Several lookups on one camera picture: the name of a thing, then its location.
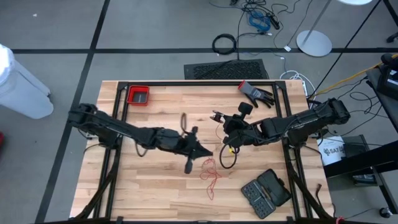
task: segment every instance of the black floor stripe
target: black floor stripe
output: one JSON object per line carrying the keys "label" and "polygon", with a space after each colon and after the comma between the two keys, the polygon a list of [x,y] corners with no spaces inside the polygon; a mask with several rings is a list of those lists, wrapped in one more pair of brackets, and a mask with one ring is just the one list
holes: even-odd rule
{"label": "black floor stripe", "polygon": [[[240,48],[241,53],[302,53],[300,49],[294,48],[290,52],[285,49],[276,48]],[[200,54],[213,53],[213,49],[187,48],[187,49],[13,49],[14,54]],[[397,53],[396,47],[376,48],[334,48],[331,53]]]}
{"label": "black floor stripe", "polygon": [[[73,97],[71,108],[78,106],[80,102],[81,95],[83,94],[83,89],[87,80],[88,72],[91,67],[91,63],[93,61],[94,53],[93,49],[96,48],[98,43],[98,38],[101,33],[102,26],[104,24],[106,11],[108,10],[110,0],[105,0],[103,8],[101,10],[101,15],[99,16],[98,23],[95,29],[93,40],[91,41],[90,51],[87,55],[85,65],[83,70],[81,71],[79,83],[75,92],[75,96]],[[58,147],[57,154],[55,156],[55,160],[51,169],[50,177],[45,187],[45,191],[43,194],[42,201],[40,203],[39,211],[37,212],[37,216],[35,219],[36,223],[43,223],[45,221],[45,216],[47,215],[47,211],[50,206],[51,198],[54,193],[55,185],[57,183],[58,175],[61,169],[63,157],[65,155],[65,151],[67,149],[70,133],[72,131],[72,127],[69,124],[65,125],[65,128],[62,133],[60,145]]]}

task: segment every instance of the red container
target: red container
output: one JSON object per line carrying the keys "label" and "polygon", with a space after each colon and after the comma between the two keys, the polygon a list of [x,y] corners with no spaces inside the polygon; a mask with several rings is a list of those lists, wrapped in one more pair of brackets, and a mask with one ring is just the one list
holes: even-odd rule
{"label": "red container", "polygon": [[149,86],[130,86],[127,103],[134,106],[146,106],[148,104]]}

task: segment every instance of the white trash can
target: white trash can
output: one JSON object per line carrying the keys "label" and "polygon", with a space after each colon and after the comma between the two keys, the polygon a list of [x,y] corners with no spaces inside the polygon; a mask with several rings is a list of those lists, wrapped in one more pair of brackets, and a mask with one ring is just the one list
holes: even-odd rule
{"label": "white trash can", "polygon": [[11,50],[0,44],[0,105],[40,119],[54,110],[49,94],[42,82],[15,61]]}

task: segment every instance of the black floor mat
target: black floor mat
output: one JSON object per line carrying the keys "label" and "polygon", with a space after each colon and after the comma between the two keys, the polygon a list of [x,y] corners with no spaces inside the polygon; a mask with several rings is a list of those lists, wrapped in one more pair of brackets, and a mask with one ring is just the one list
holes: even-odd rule
{"label": "black floor mat", "polygon": [[186,80],[269,79],[262,59],[184,65]]}

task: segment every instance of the yellow cable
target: yellow cable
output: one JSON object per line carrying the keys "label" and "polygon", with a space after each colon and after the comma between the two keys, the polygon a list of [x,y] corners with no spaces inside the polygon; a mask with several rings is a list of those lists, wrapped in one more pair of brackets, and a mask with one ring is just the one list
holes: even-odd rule
{"label": "yellow cable", "polygon": [[340,85],[340,84],[342,84],[342,83],[344,83],[344,82],[350,81],[350,80],[354,79],[355,77],[358,77],[358,76],[364,74],[364,73],[367,72],[368,70],[373,69],[373,68],[375,68],[375,67],[381,65],[381,63],[382,63],[382,62],[380,62],[380,63],[378,63],[377,65],[374,65],[374,66],[372,66],[372,67],[370,67],[370,68],[367,68],[367,69],[365,69],[365,70],[363,70],[363,71],[360,71],[360,72],[358,72],[357,74],[355,74],[355,75],[353,75],[353,76],[351,76],[351,77],[348,77],[348,78],[346,78],[346,79],[340,80],[339,82],[335,83],[334,85],[329,86],[328,88],[319,91],[319,92],[318,92],[317,94],[315,94],[314,96],[318,96],[318,95],[320,95],[320,94],[322,94],[322,93],[324,93],[324,92],[326,92],[326,91],[328,91],[328,90],[330,90],[330,89],[332,89],[332,88],[334,88],[334,87],[336,87],[336,86],[338,86],[338,85]]}

